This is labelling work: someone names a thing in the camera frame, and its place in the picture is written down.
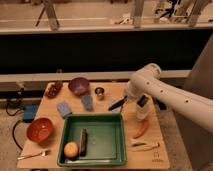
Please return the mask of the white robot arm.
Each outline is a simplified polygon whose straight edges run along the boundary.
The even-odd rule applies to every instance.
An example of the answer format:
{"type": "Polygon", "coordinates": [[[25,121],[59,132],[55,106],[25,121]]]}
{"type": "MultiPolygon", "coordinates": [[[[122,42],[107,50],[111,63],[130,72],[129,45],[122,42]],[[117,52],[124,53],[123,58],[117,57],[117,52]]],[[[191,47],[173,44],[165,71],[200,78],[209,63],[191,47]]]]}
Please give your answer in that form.
{"type": "Polygon", "coordinates": [[[159,80],[161,68],[150,63],[134,72],[124,92],[129,99],[148,94],[169,105],[210,133],[213,133],[213,100],[168,85],[159,80]]]}

